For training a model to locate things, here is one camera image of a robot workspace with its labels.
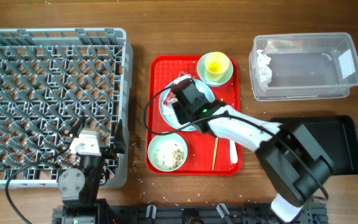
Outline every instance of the plate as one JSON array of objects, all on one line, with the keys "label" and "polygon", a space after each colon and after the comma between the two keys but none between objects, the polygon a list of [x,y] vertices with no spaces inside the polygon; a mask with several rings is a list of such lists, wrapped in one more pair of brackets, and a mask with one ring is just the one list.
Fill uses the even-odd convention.
[{"label": "plate", "polygon": [[[207,100],[212,103],[215,100],[215,96],[214,96],[214,93],[212,92],[212,90],[210,89],[210,87],[208,87],[208,85],[206,85],[205,83],[203,83],[200,80],[197,80],[197,79],[193,79],[193,80],[196,83],[197,89],[200,92],[204,93],[205,97],[207,98]],[[163,111],[163,102],[167,98],[167,95],[168,95],[169,91],[170,91],[170,89],[167,89],[167,90],[165,90],[165,91],[163,91],[161,93],[160,100],[159,100],[159,103],[158,103],[158,107],[160,109],[160,114],[161,114],[162,118],[164,119],[164,121],[169,126],[175,128],[175,129],[178,129],[178,128],[181,128],[181,127],[183,127],[184,125],[186,125],[188,123],[186,123],[184,125],[181,125],[178,122],[178,119],[177,119],[175,113],[173,112],[172,106],[169,106],[169,109],[171,109],[172,111],[169,111],[169,109]],[[183,129],[182,131],[195,131],[195,130],[196,130],[196,128],[194,126],[189,126],[189,127],[185,128],[185,129]]]},{"label": "plate", "polygon": [[208,86],[210,87],[218,87],[218,86],[221,86],[223,84],[225,84],[227,81],[230,80],[230,78],[232,77],[233,75],[233,63],[231,62],[230,60],[230,64],[229,64],[229,68],[227,69],[227,71],[224,73],[224,75],[222,76],[222,78],[217,81],[217,82],[212,82],[212,81],[209,81],[207,78],[206,78],[206,75],[205,75],[205,59],[206,57],[209,55],[210,53],[208,54],[204,54],[199,60],[198,60],[198,63],[197,63],[197,73],[198,73],[198,76],[200,77],[201,81],[203,81],[205,84],[207,84]]}]

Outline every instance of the clear plastic container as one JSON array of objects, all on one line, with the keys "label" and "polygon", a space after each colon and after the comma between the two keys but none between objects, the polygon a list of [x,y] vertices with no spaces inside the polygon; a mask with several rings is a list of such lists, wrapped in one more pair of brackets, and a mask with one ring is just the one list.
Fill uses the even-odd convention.
[{"label": "clear plastic container", "polygon": [[[257,50],[271,58],[267,86],[260,81]],[[343,98],[358,85],[358,58],[347,33],[259,35],[249,68],[258,101]]]}]

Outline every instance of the gray dish rack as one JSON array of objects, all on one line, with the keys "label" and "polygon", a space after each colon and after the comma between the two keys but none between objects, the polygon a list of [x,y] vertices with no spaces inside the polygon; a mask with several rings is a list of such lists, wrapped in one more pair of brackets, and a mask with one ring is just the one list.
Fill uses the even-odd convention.
[{"label": "gray dish rack", "polygon": [[[62,150],[81,116],[111,145],[122,120],[125,153],[106,160],[104,187],[127,179],[133,49],[119,28],[0,29],[0,188],[18,168]],[[70,153],[23,171],[12,187],[57,187]]]}]

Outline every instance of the chopstick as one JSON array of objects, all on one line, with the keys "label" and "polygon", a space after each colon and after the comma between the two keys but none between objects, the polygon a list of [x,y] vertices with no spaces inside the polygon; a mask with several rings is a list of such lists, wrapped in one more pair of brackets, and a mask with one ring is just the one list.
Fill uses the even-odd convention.
[{"label": "chopstick", "polygon": [[219,137],[215,138],[214,159],[212,162],[212,170],[215,169],[216,151],[218,150],[218,139],[219,139]]}]

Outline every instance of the wooden table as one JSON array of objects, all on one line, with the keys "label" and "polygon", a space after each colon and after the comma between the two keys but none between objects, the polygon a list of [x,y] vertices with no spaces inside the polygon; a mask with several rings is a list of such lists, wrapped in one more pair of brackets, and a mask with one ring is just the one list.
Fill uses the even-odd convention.
[{"label": "wooden table", "polygon": [[[122,27],[134,48],[129,131],[130,172],[120,189],[101,189],[110,205],[240,205],[271,202],[276,191],[253,153],[244,150],[242,170],[232,177],[169,177],[145,166],[145,128],[149,66],[160,54],[221,51],[240,68],[241,108],[259,119],[276,116],[348,114],[357,125],[358,87],[338,100],[261,103],[252,94],[248,56],[260,34],[348,32],[358,54],[358,1],[0,1],[0,28]],[[358,175],[330,178],[330,223],[358,223]],[[50,223],[62,204],[58,189],[15,189],[11,195],[34,223]],[[22,223],[0,190],[0,223]]]}]

